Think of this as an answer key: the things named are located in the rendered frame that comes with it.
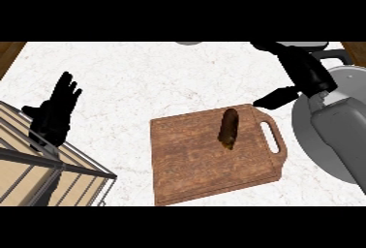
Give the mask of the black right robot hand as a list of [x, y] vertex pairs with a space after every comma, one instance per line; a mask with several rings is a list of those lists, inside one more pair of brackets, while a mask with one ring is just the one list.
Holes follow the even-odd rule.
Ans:
[[338, 85], [329, 71], [310, 52], [300, 46], [285, 46], [278, 42], [251, 42], [251, 45], [278, 56], [294, 86], [278, 88], [252, 105], [266, 109], [278, 109], [298, 98], [298, 93], [311, 97], [317, 93], [332, 92]]

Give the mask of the brown wooden cutting board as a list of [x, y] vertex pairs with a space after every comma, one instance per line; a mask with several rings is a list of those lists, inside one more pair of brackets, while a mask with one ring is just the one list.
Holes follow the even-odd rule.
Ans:
[[273, 182], [288, 148], [276, 122], [252, 105], [239, 114], [230, 149], [217, 136], [224, 108], [151, 121], [155, 204], [168, 205]]

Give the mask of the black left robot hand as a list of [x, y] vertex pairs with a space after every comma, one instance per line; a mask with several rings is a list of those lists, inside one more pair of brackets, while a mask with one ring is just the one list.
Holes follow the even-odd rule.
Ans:
[[50, 99], [41, 103], [38, 108], [22, 107], [24, 114], [33, 119], [28, 137], [40, 146], [52, 143], [59, 147], [66, 140], [71, 113], [81, 94], [81, 89], [75, 86], [77, 82], [72, 81], [71, 73], [64, 72]]

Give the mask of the brown sweet potato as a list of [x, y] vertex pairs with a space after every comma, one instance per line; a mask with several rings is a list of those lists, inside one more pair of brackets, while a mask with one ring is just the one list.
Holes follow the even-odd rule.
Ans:
[[239, 128], [239, 113], [233, 108], [229, 108], [221, 117], [220, 131], [217, 135], [217, 140], [220, 141], [224, 148], [233, 149], [233, 145], [238, 137]]

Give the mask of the grey flat object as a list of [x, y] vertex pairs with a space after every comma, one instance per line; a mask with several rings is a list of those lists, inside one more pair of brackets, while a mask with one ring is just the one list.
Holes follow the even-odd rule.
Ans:
[[283, 46], [289, 47], [301, 47], [301, 48], [325, 48], [329, 44], [329, 42], [278, 42]]

